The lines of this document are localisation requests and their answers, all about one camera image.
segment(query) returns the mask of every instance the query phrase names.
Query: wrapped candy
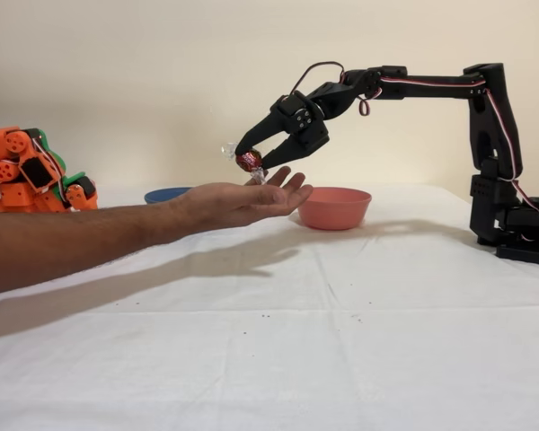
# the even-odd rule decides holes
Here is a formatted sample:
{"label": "wrapped candy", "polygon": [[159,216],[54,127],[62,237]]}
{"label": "wrapped candy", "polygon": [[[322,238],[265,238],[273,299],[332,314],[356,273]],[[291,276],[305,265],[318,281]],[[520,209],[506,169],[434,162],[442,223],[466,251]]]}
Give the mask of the wrapped candy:
{"label": "wrapped candy", "polygon": [[249,172],[258,184],[266,184],[265,174],[261,167],[261,153],[252,149],[243,155],[235,155],[236,147],[237,144],[224,145],[222,153],[230,160],[235,159],[237,165],[244,171]]}

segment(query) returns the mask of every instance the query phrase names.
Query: orange robotic hand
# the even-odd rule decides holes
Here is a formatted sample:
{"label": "orange robotic hand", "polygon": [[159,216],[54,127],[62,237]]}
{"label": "orange robotic hand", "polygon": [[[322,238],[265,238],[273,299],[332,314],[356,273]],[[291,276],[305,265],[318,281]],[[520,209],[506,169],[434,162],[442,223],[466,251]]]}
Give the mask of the orange robotic hand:
{"label": "orange robotic hand", "polygon": [[0,213],[62,213],[97,208],[83,172],[67,178],[64,161],[37,128],[0,129]]}

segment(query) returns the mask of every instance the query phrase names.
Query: human arm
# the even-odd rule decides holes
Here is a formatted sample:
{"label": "human arm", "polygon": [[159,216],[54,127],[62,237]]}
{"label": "human arm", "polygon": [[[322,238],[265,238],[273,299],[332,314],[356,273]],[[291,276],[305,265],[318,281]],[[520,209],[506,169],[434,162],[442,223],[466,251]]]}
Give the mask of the human arm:
{"label": "human arm", "polygon": [[0,292],[93,268],[147,247],[285,216],[310,186],[282,168],[267,186],[216,183],[149,206],[68,214],[0,214]]}

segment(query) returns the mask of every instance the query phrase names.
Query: wire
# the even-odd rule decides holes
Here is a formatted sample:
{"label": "wire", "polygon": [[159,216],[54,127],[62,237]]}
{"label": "wire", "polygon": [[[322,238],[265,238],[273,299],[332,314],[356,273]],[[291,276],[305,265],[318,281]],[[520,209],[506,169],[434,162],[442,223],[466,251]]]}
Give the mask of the wire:
{"label": "wire", "polygon": [[423,85],[426,87],[447,87],[447,88],[474,88],[480,87],[486,84],[485,80],[476,81],[474,83],[468,84],[445,84],[445,83],[428,83],[425,81],[416,81],[414,79],[401,79],[401,78],[389,78],[384,76],[381,78],[381,81],[384,83],[394,83],[394,84],[413,84],[413,85]]}
{"label": "wire", "polygon": [[343,76],[345,75],[345,67],[343,67],[343,65],[341,63],[338,63],[337,61],[322,61],[320,63],[315,63],[314,65],[309,66],[307,68],[307,70],[305,70],[302,77],[299,78],[299,80],[296,82],[296,85],[294,85],[294,88],[293,88],[293,90],[291,91],[290,94],[293,94],[294,91],[297,90],[297,87],[299,87],[299,85],[304,81],[307,74],[309,74],[313,69],[315,69],[316,67],[319,67],[319,66],[327,66],[327,65],[333,65],[333,66],[341,67],[340,82],[342,82],[343,81]]}
{"label": "wire", "polygon": [[44,155],[44,157],[46,157],[46,159],[50,162],[50,164],[54,167],[54,171],[56,171],[57,176],[58,176],[57,186],[60,191],[60,197],[62,198],[64,202],[67,202],[66,192],[64,191],[64,183],[62,181],[62,178],[64,177],[64,175],[62,175],[62,171],[59,169],[57,162],[48,154],[46,150],[44,150],[44,147],[42,147],[42,145],[38,143],[36,138],[32,138],[32,143],[34,144],[34,148],[40,151]]}
{"label": "wire", "polygon": [[369,99],[366,99],[365,97],[358,96],[359,99],[359,113],[362,117],[367,117],[369,114],[371,114],[371,109],[369,108],[369,103],[367,101],[372,101],[373,99],[377,99],[380,94],[382,93],[383,89],[379,87],[379,90],[377,90],[376,94],[371,96]]}
{"label": "wire", "polygon": [[[423,81],[401,79],[401,78],[389,78],[389,77],[382,77],[381,81],[384,83],[412,84],[412,85],[424,85],[428,87],[448,87],[448,88],[456,88],[456,87],[457,88],[473,88],[473,87],[479,87],[479,86],[485,85],[487,83],[485,80],[480,80],[480,81],[477,81],[475,83],[470,83],[470,84],[441,84],[441,83],[428,83],[428,82],[423,82]],[[511,136],[509,135],[509,132],[507,131],[507,127],[505,126],[505,122],[503,121],[503,116],[499,112],[499,107],[497,103],[495,102],[495,99],[493,98],[493,94],[491,93],[489,88],[485,88],[483,90],[483,93],[489,99],[490,105],[493,108],[493,112],[495,113],[495,117],[497,118],[497,121],[499,122],[501,131],[503,132],[503,136],[508,142],[509,154],[511,157],[511,171],[513,173],[512,177],[510,179],[499,177],[499,179],[510,182],[511,185],[517,191],[517,193],[521,195],[524,202],[528,204],[532,209],[534,209],[537,213],[539,213],[539,208],[535,206],[535,204],[531,201],[531,198],[528,197],[527,194],[519,187],[519,184],[517,182],[517,162],[515,158],[515,148],[513,145],[513,141],[511,140]],[[528,240],[523,235],[521,236],[526,241],[532,241],[532,240]]]}

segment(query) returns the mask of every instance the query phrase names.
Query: blue bowl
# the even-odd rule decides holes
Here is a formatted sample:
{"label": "blue bowl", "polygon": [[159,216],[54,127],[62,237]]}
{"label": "blue bowl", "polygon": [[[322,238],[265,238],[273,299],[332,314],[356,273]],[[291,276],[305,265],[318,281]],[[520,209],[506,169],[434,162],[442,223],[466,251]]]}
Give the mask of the blue bowl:
{"label": "blue bowl", "polygon": [[150,191],[144,196],[144,200],[147,204],[157,204],[158,202],[165,202],[166,200],[172,200],[180,195],[183,195],[191,187],[174,187],[171,189],[159,189]]}

